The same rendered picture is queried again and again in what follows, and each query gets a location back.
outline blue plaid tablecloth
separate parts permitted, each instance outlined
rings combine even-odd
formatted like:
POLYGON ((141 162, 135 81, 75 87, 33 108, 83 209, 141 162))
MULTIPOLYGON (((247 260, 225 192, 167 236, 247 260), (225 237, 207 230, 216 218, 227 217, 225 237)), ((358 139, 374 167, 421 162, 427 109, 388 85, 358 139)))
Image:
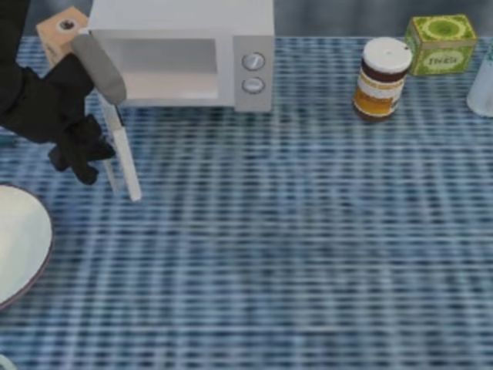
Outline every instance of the blue plaid tablecloth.
MULTIPOLYGON (((51 262, 0 312, 23 370, 493 368, 493 120, 469 72, 410 77, 368 125, 365 39, 279 39, 269 114, 124 109, 144 199, 2 149, 55 220, 51 262)), ((37 39, 20 55, 47 69, 37 39)), ((91 98, 90 109, 97 111, 91 98)))

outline green box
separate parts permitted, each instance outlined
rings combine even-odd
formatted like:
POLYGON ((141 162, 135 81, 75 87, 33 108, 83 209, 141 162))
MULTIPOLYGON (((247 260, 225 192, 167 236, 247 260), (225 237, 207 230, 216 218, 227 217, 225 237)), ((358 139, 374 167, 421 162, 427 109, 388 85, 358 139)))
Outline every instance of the green box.
POLYGON ((405 41, 413 52, 411 75, 442 75, 468 69, 478 37, 466 15, 438 15, 413 17, 405 41))

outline white microwave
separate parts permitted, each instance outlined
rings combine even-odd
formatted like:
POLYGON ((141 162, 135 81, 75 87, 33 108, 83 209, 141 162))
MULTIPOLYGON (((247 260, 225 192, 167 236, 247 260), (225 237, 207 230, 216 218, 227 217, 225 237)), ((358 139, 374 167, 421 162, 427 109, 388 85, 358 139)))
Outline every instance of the white microwave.
POLYGON ((271 110, 273 0, 94 0, 86 31, 124 80, 123 106, 271 110))

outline plate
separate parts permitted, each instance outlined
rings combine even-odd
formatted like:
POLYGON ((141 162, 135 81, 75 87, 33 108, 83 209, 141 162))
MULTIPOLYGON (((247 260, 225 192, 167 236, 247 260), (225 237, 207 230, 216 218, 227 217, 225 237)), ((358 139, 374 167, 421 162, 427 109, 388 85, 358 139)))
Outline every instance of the plate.
POLYGON ((51 217, 35 196, 0 185, 0 310, 23 295, 43 272, 53 234, 51 217))

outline cardboard box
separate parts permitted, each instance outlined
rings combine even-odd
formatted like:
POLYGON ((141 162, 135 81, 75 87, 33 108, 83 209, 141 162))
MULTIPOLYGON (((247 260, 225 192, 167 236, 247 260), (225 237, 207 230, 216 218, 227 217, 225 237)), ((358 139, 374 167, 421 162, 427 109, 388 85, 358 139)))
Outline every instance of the cardboard box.
POLYGON ((36 26, 50 68, 72 52, 71 41, 87 23, 86 15, 72 6, 36 26))
POLYGON ((461 73, 468 69, 478 37, 466 15, 413 17, 405 41, 413 52, 414 76, 461 73))

